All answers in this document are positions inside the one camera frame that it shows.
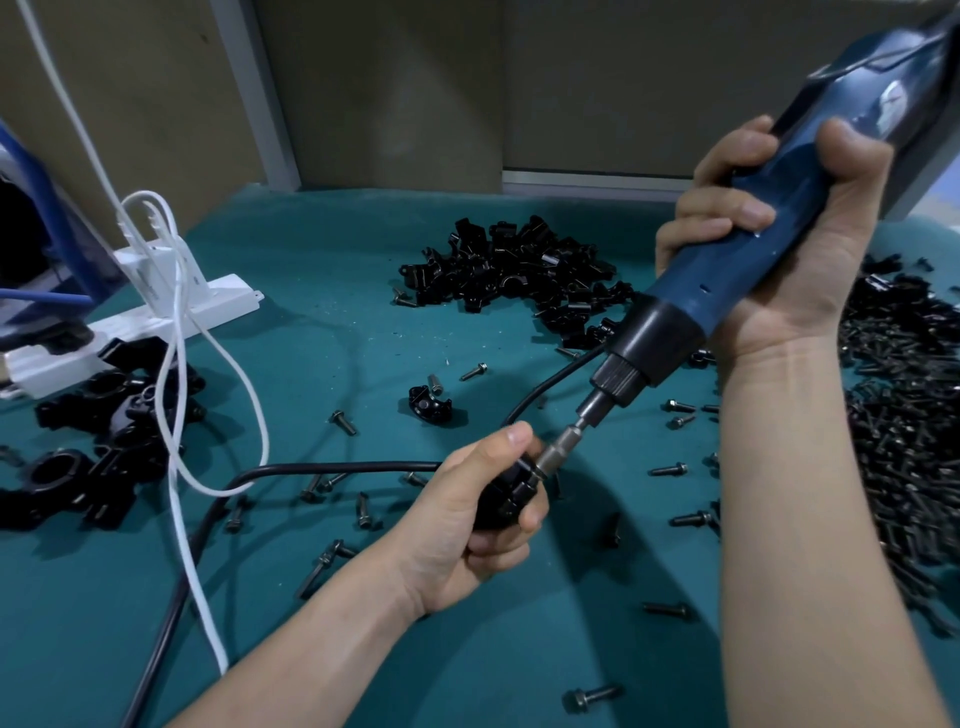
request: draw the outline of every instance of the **teal work mat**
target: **teal work mat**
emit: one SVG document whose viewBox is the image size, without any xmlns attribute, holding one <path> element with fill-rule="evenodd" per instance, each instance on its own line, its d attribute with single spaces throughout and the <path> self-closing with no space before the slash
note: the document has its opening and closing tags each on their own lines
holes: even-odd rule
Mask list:
<svg viewBox="0 0 960 728">
<path fill-rule="evenodd" d="M 531 318 L 531 304 L 499 300 L 478 315 L 448 303 L 390 305 L 397 268 L 442 249 L 453 222 L 487 226 L 542 216 L 559 235 L 596 244 L 638 289 L 653 280 L 653 240 L 670 206 L 603 201 L 389 191 L 275 195 L 247 190 L 188 236 L 211 278 L 237 273 L 266 299 L 259 311 L 215 334 L 245 367 L 264 404 L 272 462 L 440 460 L 493 429 L 534 385 L 566 360 L 557 337 Z M 922 221 L 886 226 L 879 251 L 926 255 L 934 283 L 954 283 L 960 237 Z M 125 292 L 107 313 L 129 307 Z M 620 318 L 617 306 L 607 314 Z M 208 345 L 190 343 L 206 377 L 198 396 L 206 422 L 187 428 L 188 465 L 223 487 L 259 452 L 242 386 Z M 468 382 L 480 361 L 489 371 Z M 587 391 L 590 367 L 563 382 L 528 419 L 544 438 L 568 424 Z M 407 390 L 436 374 L 464 414 L 456 426 L 414 418 Z M 531 557 L 453 609 L 416 624 L 380 670 L 349 725 L 698 726 L 726 724 L 717 639 L 720 545 L 708 529 L 667 520 L 708 505 L 719 481 L 704 459 L 717 424 L 701 414 L 666 427 L 666 399 L 716 402 L 713 370 L 683 369 L 591 432 L 564 469 Z M 326 420 L 343 409 L 359 434 Z M 32 459 L 55 447 L 89 450 L 89 438 L 36 428 L 29 402 L 0 409 L 3 441 Z M 681 478 L 650 468 L 684 461 Z M 12 471 L 4 473 L 13 480 Z M 383 531 L 354 525 L 354 498 L 389 527 L 417 495 L 398 474 L 347 478 L 325 502 L 298 499 L 305 477 L 264 480 L 243 530 L 215 531 L 200 574 L 235 661 L 300 605 L 294 591 L 336 538 L 363 547 Z M 188 528 L 208 500 L 187 492 Z M 597 545 L 602 524 L 623 513 L 618 550 Z M 110 726 L 136 685 L 179 573 L 165 485 L 143 491 L 116 533 L 84 531 L 60 514 L 37 531 L 0 533 L 0 695 L 6 725 Z M 642 601 L 689 602 L 694 623 L 644 615 Z M 960 614 L 960 595 L 949 604 Z M 945 690 L 957 684 L 960 642 L 916 622 Z M 158 726 L 202 692 L 216 667 L 199 625 L 184 614 L 144 725 Z M 568 716 L 574 688 L 622 683 L 623 697 Z M 949 694 L 955 717 L 960 695 Z"/>
</svg>

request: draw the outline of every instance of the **right hand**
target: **right hand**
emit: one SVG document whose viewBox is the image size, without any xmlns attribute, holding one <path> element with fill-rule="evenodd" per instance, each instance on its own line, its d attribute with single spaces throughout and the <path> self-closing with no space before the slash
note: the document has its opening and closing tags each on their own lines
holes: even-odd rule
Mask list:
<svg viewBox="0 0 960 728">
<path fill-rule="evenodd" d="M 742 190 L 722 186 L 736 167 L 763 164 L 777 151 L 773 119 L 759 116 L 730 132 L 697 165 L 693 187 L 677 201 L 676 219 L 657 233 L 657 275 L 687 244 L 709 242 L 733 226 L 762 231 L 772 207 Z M 797 339 L 832 337 L 874 234 L 893 149 L 830 119 L 817 133 L 820 163 L 835 178 L 826 209 L 780 264 L 713 333 L 710 345 L 724 362 Z"/>
</svg>

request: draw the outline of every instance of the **black cable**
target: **black cable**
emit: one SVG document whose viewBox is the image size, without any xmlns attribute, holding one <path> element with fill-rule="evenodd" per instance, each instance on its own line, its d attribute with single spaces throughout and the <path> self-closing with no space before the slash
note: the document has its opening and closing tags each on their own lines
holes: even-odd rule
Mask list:
<svg viewBox="0 0 960 728">
<path fill-rule="evenodd" d="M 539 399 L 544 392 L 551 387 L 556 386 L 561 381 L 572 375 L 581 367 L 588 364 L 603 352 L 603 347 L 597 347 L 585 354 L 579 356 L 576 360 L 570 362 L 549 379 L 545 379 L 538 384 L 530 394 L 520 400 L 510 414 L 503 421 L 503 426 L 512 425 L 517 418 L 523 414 L 524 410 Z M 396 460 L 387 460 L 383 462 L 361 462 L 361 463 L 279 463 L 276 465 L 261 465 L 259 468 L 252 468 L 244 473 L 235 476 L 224 490 L 232 490 L 243 483 L 256 480 L 261 477 L 270 477 L 271 475 L 316 475 L 318 473 L 433 473 L 440 467 L 438 462 L 404 462 Z M 193 556 L 194 564 L 200 561 L 203 555 L 206 542 L 213 531 L 213 525 L 227 511 L 227 501 L 229 498 L 216 498 L 207 509 L 200 527 L 190 537 L 190 554 Z M 190 596 L 190 585 L 187 582 L 186 574 L 180 575 L 180 580 L 174 588 L 173 596 L 170 598 L 170 605 L 167 607 L 167 613 L 160 626 L 160 633 L 156 637 L 154 649 L 151 652 L 150 660 L 143 671 L 140 682 L 133 694 L 133 700 L 127 713 L 124 715 L 121 728 L 135 728 L 143 717 L 143 711 L 147 707 L 147 700 L 156 682 L 163 658 L 166 657 L 170 649 L 170 643 L 173 639 L 174 631 L 180 622 L 180 615 L 183 613 L 183 607 Z"/>
<path fill-rule="evenodd" d="M 515 423 L 516 419 L 523 414 L 523 410 L 525 410 L 527 407 L 529 407 L 531 404 L 537 401 L 543 395 L 544 392 L 546 392 L 551 387 L 555 387 L 557 384 L 562 382 L 568 376 L 572 375 L 578 369 L 585 366 L 589 362 L 593 361 L 593 359 L 595 359 L 601 353 L 603 353 L 602 344 L 595 349 L 591 349 L 589 352 L 585 354 L 581 354 L 576 359 L 574 359 L 569 364 L 567 364 L 565 367 L 563 367 L 561 370 L 559 370 L 552 377 L 542 381 L 540 384 L 538 384 L 536 387 L 534 387 L 530 391 L 530 394 L 528 394 L 526 397 L 520 400 L 520 403 L 510 411 L 510 414 L 507 415 L 507 417 L 504 419 L 501 427 L 506 427 L 507 425 L 512 425 L 513 423 Z"/>
</svg>

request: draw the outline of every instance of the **gray wall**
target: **gray wall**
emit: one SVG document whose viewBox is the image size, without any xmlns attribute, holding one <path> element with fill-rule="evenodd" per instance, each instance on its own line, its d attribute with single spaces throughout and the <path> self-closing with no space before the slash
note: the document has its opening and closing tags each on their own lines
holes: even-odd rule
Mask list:
<svg viewBox="0 0 960 728">
<path fill-rule="evenodd" d="M 505 0 L 504 166 L 689 176 L 850 41 L 952 4 Z"/>
<path fill-rule="evenodd" d="M 67 90 L 123 196 L 164 195 L 183 230 L 262 178 L 206 0 L 35 0 Z M 12 0 L 0 4 L 0 117 L 93 224 L 125 245 Z"/>
<path fill-rule="evenodd" d="M 304 185 L 500 188 L 498 0 L 258 0 Z"/>
</svg>

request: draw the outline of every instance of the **forearm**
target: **forearm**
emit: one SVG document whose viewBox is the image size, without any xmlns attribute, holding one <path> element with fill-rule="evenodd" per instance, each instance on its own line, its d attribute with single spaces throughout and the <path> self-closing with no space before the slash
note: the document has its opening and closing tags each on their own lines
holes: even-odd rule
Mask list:
<svg viewBox="0 0 960 728">
<path fill-rule="evenodd" d="M 415 604 L 372 546 L 171 727 L 343 725 L 417 618 Z"/>
<path fill-rule="evenodd" d="M 835 345 L 753 354 L 723 379 L 731 725 L 949 726 L 877 542 Z"/>
</svg>

